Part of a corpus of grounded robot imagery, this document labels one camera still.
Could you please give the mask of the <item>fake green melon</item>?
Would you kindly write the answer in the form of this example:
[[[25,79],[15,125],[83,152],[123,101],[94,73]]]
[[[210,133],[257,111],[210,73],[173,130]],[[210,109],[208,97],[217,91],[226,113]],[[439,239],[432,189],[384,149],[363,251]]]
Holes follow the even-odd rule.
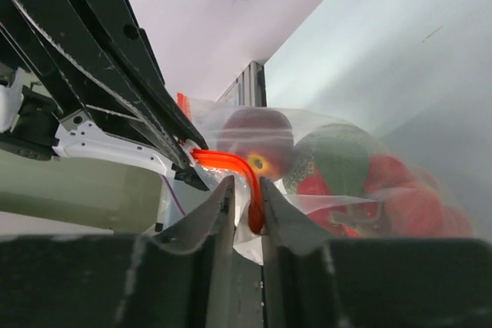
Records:
[[[386,147],[352,124],[327,124],[304,136],[294,146],[291,169],[282,178],[289,194],[300,194],[301,182],[310,180],[306,194],[357,197],[363,193],[370,158]]]

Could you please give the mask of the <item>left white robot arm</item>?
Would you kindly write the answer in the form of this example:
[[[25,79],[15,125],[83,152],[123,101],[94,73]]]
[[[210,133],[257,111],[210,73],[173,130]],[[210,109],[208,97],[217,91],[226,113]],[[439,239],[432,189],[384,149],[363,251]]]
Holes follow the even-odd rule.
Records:
[[[204,138],[129,0],[1,0],[1,232],[144,230]]]

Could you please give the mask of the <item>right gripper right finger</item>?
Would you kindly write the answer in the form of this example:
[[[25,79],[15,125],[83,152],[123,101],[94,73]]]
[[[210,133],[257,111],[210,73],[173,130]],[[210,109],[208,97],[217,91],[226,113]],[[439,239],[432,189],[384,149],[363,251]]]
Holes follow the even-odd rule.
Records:
[[[344,239],[261,180],[270,327],[489,327],[491,245],[478,239]]]

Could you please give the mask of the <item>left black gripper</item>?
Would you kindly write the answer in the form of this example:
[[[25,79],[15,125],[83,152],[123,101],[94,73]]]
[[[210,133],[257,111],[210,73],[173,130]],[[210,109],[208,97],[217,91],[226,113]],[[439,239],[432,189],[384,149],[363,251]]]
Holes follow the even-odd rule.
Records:
[[[205,139],[165,88],[129,0],[1,0],[1,147],[37,161],[191,164]]]

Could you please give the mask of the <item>fake red strawberries bunch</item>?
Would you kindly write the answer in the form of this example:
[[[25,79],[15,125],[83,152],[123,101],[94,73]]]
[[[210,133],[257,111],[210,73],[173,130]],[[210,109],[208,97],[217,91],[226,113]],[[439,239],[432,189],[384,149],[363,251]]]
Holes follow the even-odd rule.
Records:
[[[473,237],[468,216],[446,204],[435,179],[412,171],[390,154],[370,158],[363,193],[357,197],[306,194],[298,190],[308,217],[336,237]]]

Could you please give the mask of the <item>fake red apple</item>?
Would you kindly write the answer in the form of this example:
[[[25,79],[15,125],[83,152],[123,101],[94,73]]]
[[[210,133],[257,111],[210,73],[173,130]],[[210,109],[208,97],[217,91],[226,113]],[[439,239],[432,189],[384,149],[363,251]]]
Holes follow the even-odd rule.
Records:
[[[274,109],[242,108],[220,130],[217,150],[239,156],[258,176],[278,181],[290,169],[294,155],[291,122]]]

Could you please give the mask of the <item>left aluminium frame post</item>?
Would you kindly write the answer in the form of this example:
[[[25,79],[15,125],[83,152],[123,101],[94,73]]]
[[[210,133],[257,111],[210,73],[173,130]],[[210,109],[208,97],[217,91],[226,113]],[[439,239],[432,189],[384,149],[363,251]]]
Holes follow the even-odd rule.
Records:
[[[218,99],[219,103],[266,107],[264,66],[252,61]]]

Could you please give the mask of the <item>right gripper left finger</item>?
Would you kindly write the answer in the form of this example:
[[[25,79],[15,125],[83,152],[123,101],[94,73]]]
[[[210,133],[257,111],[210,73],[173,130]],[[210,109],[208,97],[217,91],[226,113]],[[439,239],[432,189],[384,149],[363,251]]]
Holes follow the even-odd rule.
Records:
[[[227,320],[234,178],[154,236],[1,239],[3,327],[213,327]]]

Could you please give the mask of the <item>clear zip top bag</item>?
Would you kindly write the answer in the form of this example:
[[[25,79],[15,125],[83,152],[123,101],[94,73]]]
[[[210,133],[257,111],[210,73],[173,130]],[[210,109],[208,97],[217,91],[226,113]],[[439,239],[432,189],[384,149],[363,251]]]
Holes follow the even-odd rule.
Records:
[[[245,161],[335,237],[473,237],[439,181],[357,125],[306,110],[247,107],[178,94],[210,149]]]

